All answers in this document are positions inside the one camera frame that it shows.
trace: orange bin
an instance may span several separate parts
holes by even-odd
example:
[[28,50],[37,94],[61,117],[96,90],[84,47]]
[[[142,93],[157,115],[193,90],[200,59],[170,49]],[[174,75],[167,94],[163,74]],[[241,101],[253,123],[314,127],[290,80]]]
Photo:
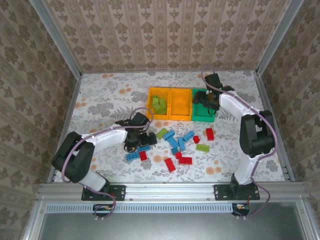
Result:
[[[171,97],[171,89],[169,87],[150,87],[148,94],[148,101],[146,107],[152,110],[153,119],[158,120],[168,120],[169,112],[170,112],[170,97]],[[155,110],[152,107],[152,100],[154,96],[158,96],[159,98],[165,99],[166,104],[166,114],[156,114]],[[151,114],[149,111],[146,111],[146,116],[151,119]]]
[[192,90],[190,88],[171,88],[169,120],[191,121]]

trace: white floral surface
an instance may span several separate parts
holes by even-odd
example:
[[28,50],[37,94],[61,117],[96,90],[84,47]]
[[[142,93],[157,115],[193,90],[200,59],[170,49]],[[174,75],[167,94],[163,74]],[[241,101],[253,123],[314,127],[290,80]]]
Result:
[[[218,74],[224,86],[232,86],[253,107],[263,109],[253,72],[221,71]],[[84,74],[68,131],[95,132],[117,120],[127,119],[133,109],[146,106],[149,87],[205,88],[205,85],[198,71]],[[182,155],[192,157],[193,164],[178,165],[171,146],[162,139],[146,153],[147,160],[128,162],[123,145],[116,144],[95,154],[91,169],[111,182],[228,182],[241,158],[246,157],[239,145],[240,123],[225,109],[220,108],[212,123],[154,120],[149,131],[157,133],[162,128],[174,130],[176,139],[193,130],[201,144],[210,146],[210,152],[197,151],[191,139]],[[207,141],[206,128],[213,128],[214,141]],[[168,157],[176,167],[171,173],[164,162]],[[284,181],[277,155],[260,163],[255,179]],[[55,181],[61,181],[60,172]]]

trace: wallpaper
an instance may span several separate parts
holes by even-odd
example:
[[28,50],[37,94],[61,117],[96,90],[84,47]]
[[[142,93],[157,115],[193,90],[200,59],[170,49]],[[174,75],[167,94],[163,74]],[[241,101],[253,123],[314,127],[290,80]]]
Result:
[[43,0],[83,72],[254,69],[289,0]]
[[0,239],[15,240],[47,181],[75,79],[27,0],[0,1]]
[[319,0],[304,1],[262,78],[296,180],[304,182],[319,220]]

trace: purple cable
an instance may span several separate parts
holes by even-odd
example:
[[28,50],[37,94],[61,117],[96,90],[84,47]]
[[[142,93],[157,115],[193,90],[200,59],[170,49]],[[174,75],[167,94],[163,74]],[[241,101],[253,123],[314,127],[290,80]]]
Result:
[[[149,108],[146,108],[146,107],[138,107],[138,108],[134,109],[134,110],[132,111],[131,115],[130,115],[130,119],[131,119],[132,115],[134,114],[134,112],[136,112],[137,110],[140,110],[140,109],[146,109],[146,110],[149,111],[150,114],[151,114],[151,120],[150,120],[147,124],[142,125],[142,126],[116,126],[116,127],[108,127],[107,129],[103,129],[103,130],[101,130],[101,131],[97,131],[97,132],[95,132],[95,133],[93,133],[93,134],[91,134],[91,135],[89,135],[89,136],[86,136],[86,137],[82,138],[80,141],[78,141],[78,142],[74,145],[74,147],[71,149],[71,151],[69,152],[68,156],[67,156],[66,159],[65,159],[65,162],[64,162],[64,165],[63,165],[62,171],[61,171],[61,179],[62,179],[62,181],[63,181],[64,183],[66,183],[66,184],[68,184],[68,183],[71,182],[70,180],[67,181],[67,180],[65,179],[66,168],[67,168],[68,162],[69,162],[72,154],[75,152],[75,150],[77,149],[77,147],[78,147],[80,144],[82,144],[85,140],[90,139],[90,138],[97,137],[97,136],[99,136],[100,134],[104,134],[104,133],[107,133],[107,132],[110,132],[110,131],[113,131],[113,130],[121,130],[121,129],[141,129],[141,128],[145,128],[145,127],[149,126],[149,125],[152,123],[152,121],[154,120],[154,114],[153,114],[153,112],[152,112]],[[85,186],[85,185],[83,185],[83,184],[81,184],[81,185],[84,186],[85,188],[87,188],[88,190],[90,190],[90,191],[93,192],[93,193],[101,194],[101,195],[106,195],[106,196],[112,198],[112,200],[113,200],[112,209],[111,209],[111,211],[105,216],[105,218],[109,217],[109,216],[112,214],[112,212],[115,210],[115,207],[116,207],[116,199],[115,199],[112,195],[110,195],[110,194],[108,194],[108,193],[101,192],[101,191],[95,191],[95,190],[93,190],[93,189],[90,188],[90,187],[87,187],[87,186]],[[98,209],[98,208],[99,208],[99,207],[97,207],[97,208],[94,210],[94,213],[93,213],[93,214],[94,214],[95,217],[97,217],[96,212],[97,212],[97,209]]]
[[265,189],[263,186],[261,186],[260,184],[258,184],[255,180],[254,180],[254,174],[257,170],[257,167],[259,165],[259,162],[262,160],[262,159],[265,159],[265,158],[268,158],[272,155],[274,155],[276,152],[277,152],[277,149],[278,149],[278,139],[277,139],[277,135],[276,135],[276,132],[274,130],[274,128],[271,126],[271,124],[268,122],[267,119],[265,119],[258,111],[256,111],[255,109],[253,109],[252,106],[248,105],[245,101],[243,101],[240,97],[238,97],[238,95],[235,95],[235,94],[232,94],[231,92],[228,92],[228,91],[224,91],[222,89],[219,89],[219,88],[216,88],[214,86],[211,86],[209,83],[206,82],[205,80],[205,77],[204,77],[204,70],[201,71],[201,78],[202,78],[202,81],[205,83],[205,85],[207,85],[208,87],[216,90],[216,91],[219,91],[221,93],[224,93],[224,94],[227,94],[235,99],[237,99],[241,104],[243,104],[245,107],[247,107],[250,111],[252,111],[254,114],[256,114],[259,118],[261,118],[262,121],[265,122],[265,124],[268,126],[268,128],[270,129],[270,131],[272,132],[272,135],[273,135],[273,138],[274,138],[274,149],[272,152],[266,154],[266,155],[263,155],[263,156],[260,156],[258,158],[258,160],[256,161],[254,167],[253,167],[253,170],[251,172],[251,180],[252,182],[258,187],[258,188],[261,188],[262,190],[264,190],[267,194],[268,194],[268,198],[267,200],[265,201],[265,203],[257,210],[255,211],[254,213],[252,214],[249,214],[247,216],[242,216],[243,218],[248,218],[248,217],[252,217],[254,215],[256,215],[257,213],[259,213],[267,204],[268,202],[270,201],[270,198],[271,198],[271,195],[270,195],[270,192]]

